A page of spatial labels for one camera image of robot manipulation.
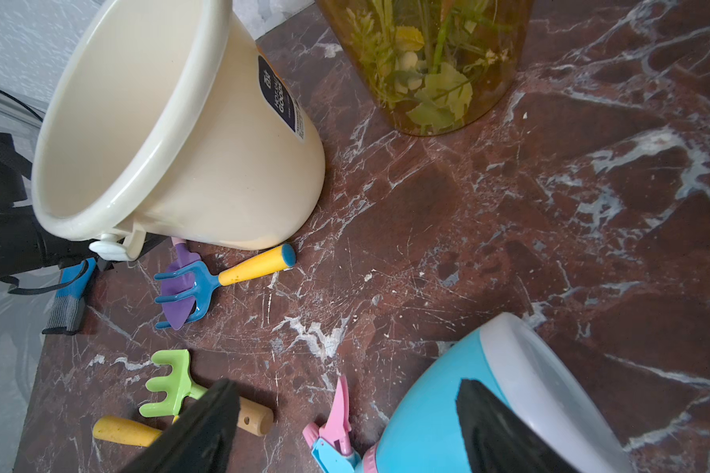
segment black cable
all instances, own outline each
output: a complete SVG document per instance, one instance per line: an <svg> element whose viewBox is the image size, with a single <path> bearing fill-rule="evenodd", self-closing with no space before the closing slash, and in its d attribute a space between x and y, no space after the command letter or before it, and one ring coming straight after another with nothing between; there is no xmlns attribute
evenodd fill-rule
<svg viewBox="0 0 710 473"><path fill-rule="evenodd" d="M76 279L79 279L84 275L85 272L89 269L89 261L84 260L82 262L82 269L78 272L76 277L72 279L71 281L68 282L61 282L56 285L52 286L47 286L47 288L37 288L37 289L25 289L25 288L19 288L19 279L16 276L6 276L0 281L6 282L10 285L10 288L8 289L9 294L16 294L19 296L36 296L39 294L44 294L46 292L50 291L57 291L58 289L63 289L66 288L67 286L70 286L74 282L76 282Z"/></svg>
<svg viewBox="0 0 710 473"><path fill-rule="evenodd" d="M38 119L39 121L42 121L42 117L40 117L40 116L37 114L37 112L35 112L31 107L29 107L27 104L23 103L21 100L16 99L16 98L13 97L11 94L9 94L8 92L5 92L5 91L1 91L1 90L0 90L0 94L5 95L6 97L8 97L8 98L9 98L10 100L12 100L12 101L15 101L17 104L19 104L19 105L21 105L22 107L24 107L25 109L27 109L30 114L32 114L32 115L34 115L35 117L37 117L37 119Z"/></svg>

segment brown marble surface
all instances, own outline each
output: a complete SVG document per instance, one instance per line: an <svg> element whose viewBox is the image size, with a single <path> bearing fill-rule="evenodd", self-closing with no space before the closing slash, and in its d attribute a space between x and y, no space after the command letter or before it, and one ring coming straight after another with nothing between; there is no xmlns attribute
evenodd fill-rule
<svg viewBox="0 0 710 473"><path fill-rule="evenodd" d="M327 156L297 267L218 290L175 332L154 329L169 246L116 265L83 334L45 342L15 471L132 459L92 425L166 427L137 413L164 348L274 408L229 471L318 471L301 430L339 373L363 453L450 342L502 311L538 327L638 471L710 471L710 2L538 0L516 84L437 138L388 128L315 6L260 44ZM248 256L191 248L215 272Z"/></svg>

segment yellow handle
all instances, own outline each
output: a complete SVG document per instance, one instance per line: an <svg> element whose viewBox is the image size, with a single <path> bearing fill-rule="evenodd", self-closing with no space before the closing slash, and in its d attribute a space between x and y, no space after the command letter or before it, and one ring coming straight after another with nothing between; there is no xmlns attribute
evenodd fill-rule
<svg viewBox="0 0 710 473"><path fill-rule="evenodd" d="M112 415L101 418L92 428L92 437L96 439L137 447L150 447L150 444L162 433L161 430L148 427L137 421L121 419Z"/></svg>
<svg viewBox="0 0 710 473"><path fill-rule="evenodd" d="M289 243L284 243L273 250L265 251L218 275L221 286L228 286L247 279L260 278L271 273L292 268L297 256Z"/></svg>
<svg viewBox="0 0 710 473"><path fill-rule="evenodd" d="M273 427L273 411L263 404L240 397L237 427L263 437Z"/></svg>

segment amber jar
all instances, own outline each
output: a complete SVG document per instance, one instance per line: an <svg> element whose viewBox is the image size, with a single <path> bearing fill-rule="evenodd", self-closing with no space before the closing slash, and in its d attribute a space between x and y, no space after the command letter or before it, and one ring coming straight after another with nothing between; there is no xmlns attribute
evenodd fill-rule
<svg viewBox="0 0 710 473"><path fill-rule="evenodd" d="M401 132L431 136L485 114L510 87L531 0L316 0Z"/></svg>

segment plastic trowel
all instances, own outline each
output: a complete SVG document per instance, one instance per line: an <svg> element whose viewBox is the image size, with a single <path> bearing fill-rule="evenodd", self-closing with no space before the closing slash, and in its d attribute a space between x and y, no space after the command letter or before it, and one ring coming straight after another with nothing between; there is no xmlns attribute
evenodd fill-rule
<svg viewBox="0 0 710 473"><path fill-rule="evenodd" d="M200 255L189 251L187 241L181 238L171 238L173 247L176 249L176 261L168 265L168 272L180 270L188 264L200 261ZM190 289L194 285L194 274L188 272L183 276L173 279L163 279L161 281L161 295L173 296L182 291ZM166 316L169 324L174 330L179 330L189 317L194 307L194 297L190 296L186 299L177 300L175 302L166 302L162 304L163 315Z"/></svg>

